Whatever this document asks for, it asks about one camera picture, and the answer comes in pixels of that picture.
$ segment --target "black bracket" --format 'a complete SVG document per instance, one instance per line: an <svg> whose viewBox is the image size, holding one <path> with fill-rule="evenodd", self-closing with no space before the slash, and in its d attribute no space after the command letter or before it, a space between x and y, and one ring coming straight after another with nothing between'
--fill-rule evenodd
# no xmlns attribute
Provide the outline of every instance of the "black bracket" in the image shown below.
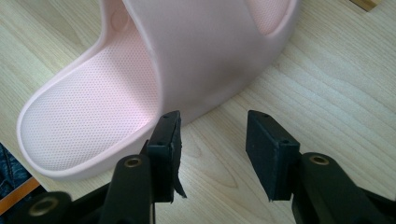
<svg viewBox="0 0 396 224"><path fill-rule="evenodd" d="M140 155L117 163L109 184L74 202L65 192L40 194L9 223L155 223L155 203L171 203L175 190L186 197L178 179L180 157L180 113L174 111L160 118Z"/></svg>
<svg viewBox="0 0 396 224"><path fill-rule="evenodd" d="M331 157L299 152L271 116L249 111L246 151L270 201L288 201L297 224L396 223L396 202L358 188Z"/></svg>

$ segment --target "wood grain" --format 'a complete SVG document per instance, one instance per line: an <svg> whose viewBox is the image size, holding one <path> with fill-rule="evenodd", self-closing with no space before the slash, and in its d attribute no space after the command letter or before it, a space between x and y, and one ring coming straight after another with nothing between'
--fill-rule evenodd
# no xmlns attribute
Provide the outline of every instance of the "wood grain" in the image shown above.
<svg viewBox="0 0 396 224"><path fill-rule="evenodd" d="M0 141L49 190L74 199L111 171L46 178L19 152L24 103L100 33L95 0L1 1ZM293 223L290 202L269 203L245 153L249 109L271 114L302 144L335 158L361 187L396 198L396 2L364 13L349 1L304 0L283 53L245 90L182 128L187 200L157 205L159 223Z"/></svg>

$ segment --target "screw hole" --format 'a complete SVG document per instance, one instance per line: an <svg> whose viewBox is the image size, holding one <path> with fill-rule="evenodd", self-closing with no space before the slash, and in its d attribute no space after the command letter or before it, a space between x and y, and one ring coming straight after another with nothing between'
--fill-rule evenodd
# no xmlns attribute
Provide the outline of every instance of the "screw hole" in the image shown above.
<svg viewBox="0 0 396 224"><path fill-rule="evenodd" d="M314 164L317 164L317 165L329 165L330 164L330 162L326 158L318 156L318 155L311 156L309 158L309 160L311 160Z"/></svg>
<svg viewBox="0 0 396 224"><path fill-rule="evenodd" d="M46 215L58 205L59 201L55 197L45 197L33 204L29 209L29 215L32 217L41 217Z"/></svg>
<svg viewBox="0 0 396 224"><path fill-rule="evenodd" d="M142 164L142 161L138 158L131 158L124 163L124 165L129 168L139 166L140 164Z"/></svg>

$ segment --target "pink slipper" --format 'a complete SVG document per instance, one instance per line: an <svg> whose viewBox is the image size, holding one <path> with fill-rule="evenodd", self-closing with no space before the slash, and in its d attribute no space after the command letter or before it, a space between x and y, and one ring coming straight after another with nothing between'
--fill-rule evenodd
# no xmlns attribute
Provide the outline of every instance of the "pink slipper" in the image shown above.
<svg viewBox="0 0 396 224"><path fill-rule="evenodd" d="M183 123L241 91L286 45L300 0L101 0L99 40L38 90L18 120L43 175L97 175L138 153L158 118Z"/></svg>

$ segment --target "wooden table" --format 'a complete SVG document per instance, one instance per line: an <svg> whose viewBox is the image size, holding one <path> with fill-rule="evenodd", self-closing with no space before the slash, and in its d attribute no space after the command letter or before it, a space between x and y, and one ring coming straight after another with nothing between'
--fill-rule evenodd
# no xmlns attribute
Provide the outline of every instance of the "wooden table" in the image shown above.
<svg viewBox="0 0 396 224"><path fill-rule="evenodd" d="M182 129L189 199L157 205L158 223L293 223L290 202L269 203L245 152L249 109L271 114L302 145L335 158L359 186L396 196L396 1L370 13L349 1L304 0L283 53L245 90ZM28 98L91 46L96 0L1 1L0 142L48 190L74 199L111 171L58 182L35 172L15 133Z"/></svg>

